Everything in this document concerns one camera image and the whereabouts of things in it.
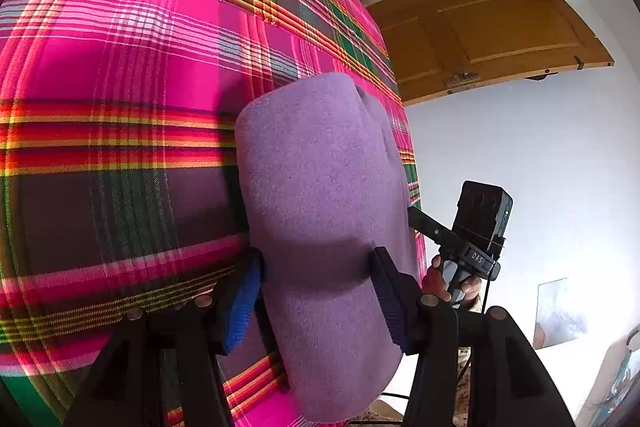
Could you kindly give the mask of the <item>person's right hand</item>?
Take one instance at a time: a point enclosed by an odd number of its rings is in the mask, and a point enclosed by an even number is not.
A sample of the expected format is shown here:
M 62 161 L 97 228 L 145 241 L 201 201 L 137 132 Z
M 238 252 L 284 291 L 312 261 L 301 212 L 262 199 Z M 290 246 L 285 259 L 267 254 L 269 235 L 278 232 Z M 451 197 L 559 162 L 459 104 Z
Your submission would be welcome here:
M 431 261 L 426 274 L 422 279 L 422 291 L 424 294 L 431 294 L 439 299 L 449 303 L 451 294 L 447 291 L 447 283 L 442 277 L 439 269 L 442 265 L 442 257 L 436 255 Z M 460 307 L 477 311 L 480 307 L 480 290 L 482 289 L 482 281 L 478 277 L 469 277 L 462 284 L 462 291 L 465 293 L 465 299 Z

